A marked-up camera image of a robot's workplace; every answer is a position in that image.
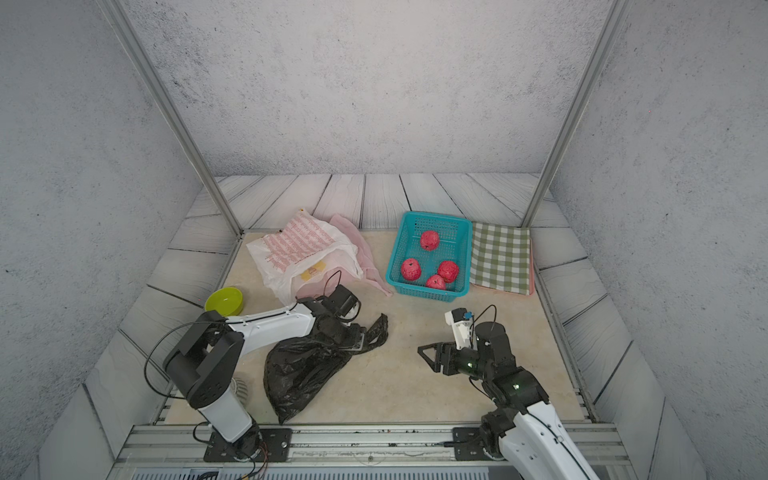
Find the right aluminium frame post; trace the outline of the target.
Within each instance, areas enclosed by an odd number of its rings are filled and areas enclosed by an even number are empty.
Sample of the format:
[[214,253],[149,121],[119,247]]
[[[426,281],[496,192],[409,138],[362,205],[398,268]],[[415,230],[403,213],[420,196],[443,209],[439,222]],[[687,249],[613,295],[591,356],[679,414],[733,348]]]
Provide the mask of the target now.
[[581,76],[578,88],[558,135],[555,139],[549,156],[544,163],[539,180],[533,191],[531,200],[522,219],[521,226],[530,228],[533,226],[538,211],[544,202],[545,196],[551,187],[556,174],[564,160],[567,148],[577,130],[580,119],[588,105],[590,96],[596,87],[611,49],[620,33],[622,24],[626,19],[628,10],[632,5],[629,0],[614,0],[610,4],[607,17],[598,35],[596,44]]

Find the teal plastic perforated basket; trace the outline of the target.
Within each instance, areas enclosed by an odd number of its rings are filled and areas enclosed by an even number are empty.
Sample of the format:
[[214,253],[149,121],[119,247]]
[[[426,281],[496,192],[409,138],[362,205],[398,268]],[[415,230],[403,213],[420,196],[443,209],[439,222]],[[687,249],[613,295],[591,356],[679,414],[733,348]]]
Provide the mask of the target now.
[[[426,250],[421,246],[422,234],[437,233],[438,246]],[[429,213],[406,212],[401,219],[394,247],[390,255],[386,281],[402,295],[452,302],[463,297],[470,290],[470,266],[472,253],[472,223],[464,218]],[[416,260],[421,275],[416,280],[406,280],[401,272],[404,261]],[[430,277],[438,274],[444,261],[453,261],[458,266],[458,276],[447,282],[443,290],[427,285]]]

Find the aluminium frame post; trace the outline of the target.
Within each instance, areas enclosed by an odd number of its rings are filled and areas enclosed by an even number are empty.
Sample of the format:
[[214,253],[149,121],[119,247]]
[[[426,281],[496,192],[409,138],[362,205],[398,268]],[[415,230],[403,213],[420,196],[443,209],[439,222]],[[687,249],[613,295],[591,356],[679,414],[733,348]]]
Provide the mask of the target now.
[[148,88],[162,117],[179,142],[187,160],[195,170],[203,187],[210,195],[214,205],[224,216],[230,230],[238,237],[244,234],[244,228],[237,220],[226,197],[214,179],[203,155],[196,145],[189,129],[163,84],[157,70],[146,53],[123,6],[116,0],[98,0],[98,6],[107,22],[112,27],[118,41],[133,64],[135,70]]
[[622,24],[626,19],[628,10],[632,5],[629,0],[614,0],[610,4],[607,17],[598,35],[596,44],[581,76],[578,88],[558,135],[555,139],[549,156],[544,163],[539,180],[533,191],[531,200],[522,219],[521,226],[530,228],[533,226],[538,211],[544,202],[545,196],[551,187],[556,174],[564,160],[567,148],[577,130],[580,119],[588,105],[590,96],[596,87],[611,49],[620,33]]

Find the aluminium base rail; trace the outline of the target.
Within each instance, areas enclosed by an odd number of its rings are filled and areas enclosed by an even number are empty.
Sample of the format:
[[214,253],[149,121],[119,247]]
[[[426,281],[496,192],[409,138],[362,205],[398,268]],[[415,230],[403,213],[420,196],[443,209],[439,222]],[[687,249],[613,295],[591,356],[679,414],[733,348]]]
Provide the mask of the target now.
[[492,460],[468,424],[265,425],[267,453],[227,462],[207,426],[139,426],[109,474],[112,479],[515,479]]

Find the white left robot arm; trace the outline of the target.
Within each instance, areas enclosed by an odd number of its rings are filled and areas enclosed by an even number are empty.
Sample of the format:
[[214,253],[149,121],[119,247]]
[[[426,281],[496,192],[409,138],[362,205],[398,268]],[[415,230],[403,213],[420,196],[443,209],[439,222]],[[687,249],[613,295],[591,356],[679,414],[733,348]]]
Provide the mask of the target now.
[[365,328],[353,322],[360,308],[360,300],[339,285],[329,295],[305,297],[280,309],[229,317],[206,311],[186,324],[162,368],[181,399],[212,427],[206,460],[267,458],[259,425],[237,397],[234,375],[243,356],[304,337],[358,350],[365,338]]

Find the pink plastic bag apple print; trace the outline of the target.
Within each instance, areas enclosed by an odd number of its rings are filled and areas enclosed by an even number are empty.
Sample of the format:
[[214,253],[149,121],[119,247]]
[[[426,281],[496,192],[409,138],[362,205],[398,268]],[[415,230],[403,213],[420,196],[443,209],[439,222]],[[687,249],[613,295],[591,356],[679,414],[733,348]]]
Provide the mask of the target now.
[[294,295],[299,298],[324,295],[326,282],[339,272],[342,282],[363,281],[391,297],[393,293],[374,265],[373,253],[357,227],[340,214],[335,214],[329,224],[346,236],[345,244],[356,247],[356,260],[352,262],[349,249],[334,250],[293,279]]

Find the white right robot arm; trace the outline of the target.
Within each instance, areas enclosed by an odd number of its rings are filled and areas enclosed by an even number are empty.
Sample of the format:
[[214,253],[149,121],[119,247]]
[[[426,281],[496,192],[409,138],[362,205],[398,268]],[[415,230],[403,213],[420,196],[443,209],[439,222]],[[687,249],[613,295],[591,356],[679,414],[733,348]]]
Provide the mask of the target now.
[[495,405],[477,428],[453,430],[445,445],[455,458],[505,460],[523,479],[596,479],[542,384],[517,364],[505,327],[479,323],[465,308],[447,312],[445,321],[454,341],[420,346],[419,356],[436,373],[479,382]]

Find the silver ribbed metal cup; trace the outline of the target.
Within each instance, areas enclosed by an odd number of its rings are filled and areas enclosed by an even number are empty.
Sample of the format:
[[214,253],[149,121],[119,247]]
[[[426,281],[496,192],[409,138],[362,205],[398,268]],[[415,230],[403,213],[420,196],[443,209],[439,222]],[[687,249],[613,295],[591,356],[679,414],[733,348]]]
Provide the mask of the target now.
[[239,376],[234,376],[231,381],[231,386],[238,401],[245,405],[250,396],[247,382]]

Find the green plastic bowl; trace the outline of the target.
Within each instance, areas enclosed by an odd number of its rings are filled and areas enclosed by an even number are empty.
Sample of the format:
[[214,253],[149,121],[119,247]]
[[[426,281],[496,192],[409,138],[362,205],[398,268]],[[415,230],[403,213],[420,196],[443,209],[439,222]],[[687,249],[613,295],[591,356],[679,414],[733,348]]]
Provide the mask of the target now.
[[223,317],[238,316],[244,308],[244,295],[236,287],[224,287],[208,297],[204,308]]

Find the red apple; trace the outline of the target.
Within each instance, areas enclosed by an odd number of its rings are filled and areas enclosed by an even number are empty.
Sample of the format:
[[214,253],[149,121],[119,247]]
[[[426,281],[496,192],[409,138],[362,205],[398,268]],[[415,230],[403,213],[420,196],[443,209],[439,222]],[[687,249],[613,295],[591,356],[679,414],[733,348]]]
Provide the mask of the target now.
[[421,265],[415,258],[408,258],[402,262],[400,273],[405,281],[414,282],[422,275]]
[[443,261],[437,271],[445,283],[453,283],[459,276],[460,268],[454,261]]
[[436,275],[432,275],[427,279],[425,286],[430,289],[445,290],[446,282],[441,275],[436,274]]
[[420,246],[425,251],[434,251],[440,245],[440,236],[437,231],[427,230],[421,234]]

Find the black plastic bag knotted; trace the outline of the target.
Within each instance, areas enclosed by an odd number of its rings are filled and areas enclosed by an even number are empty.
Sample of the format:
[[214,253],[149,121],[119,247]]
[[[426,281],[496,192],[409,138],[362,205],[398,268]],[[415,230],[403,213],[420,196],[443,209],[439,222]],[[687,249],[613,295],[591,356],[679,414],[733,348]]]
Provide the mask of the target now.
[[278,423],[283,425],[302,412],[354,356],[383,346],[388,327],[388,316],[380,315],[364,332],[358,351],[344,349],[324,334],[278,342],[267,354],[263,375],[264,391]]

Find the pink white striped bag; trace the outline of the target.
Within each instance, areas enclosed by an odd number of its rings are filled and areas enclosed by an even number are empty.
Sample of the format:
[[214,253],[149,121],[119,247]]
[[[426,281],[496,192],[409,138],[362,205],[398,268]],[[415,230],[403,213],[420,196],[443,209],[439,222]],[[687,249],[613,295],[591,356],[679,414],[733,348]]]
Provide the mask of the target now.
[[335,215],[329,221],[298,211],[277,233],[266,234],[246,245],[264,285],[284,305],[298,296],[316,296],[333,273],[343,278],[365,277],[352,239],[357,228]]

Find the left aluminium frame post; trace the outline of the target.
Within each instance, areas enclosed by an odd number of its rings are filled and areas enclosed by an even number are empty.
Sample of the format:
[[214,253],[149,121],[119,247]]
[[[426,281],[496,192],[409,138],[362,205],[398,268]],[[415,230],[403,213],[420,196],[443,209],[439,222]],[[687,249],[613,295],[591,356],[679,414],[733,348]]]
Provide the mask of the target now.
[[210,195],[214,205],[224,216],[230,230],[238,237],[244,234],[244,228],[237,220],[226,197],[214,179],[203,155],[196,145],[189,129],[163,84],[157,70],[146,53],[123,6],[116,0],[98,0],[98,6],[107,22],[112,27],[118,41],[133,64],[135,70],[148,88],[162,117],[179,142],[187,160],[195,170],[203,187]]

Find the green white checkered cloth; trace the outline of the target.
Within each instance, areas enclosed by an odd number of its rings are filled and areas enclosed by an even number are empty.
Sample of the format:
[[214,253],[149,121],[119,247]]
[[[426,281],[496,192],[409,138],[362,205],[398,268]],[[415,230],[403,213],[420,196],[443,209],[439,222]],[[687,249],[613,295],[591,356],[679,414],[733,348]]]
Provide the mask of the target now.
[[524,296],[535,292],[528,228],[474,222],[471,246],[473,285]]

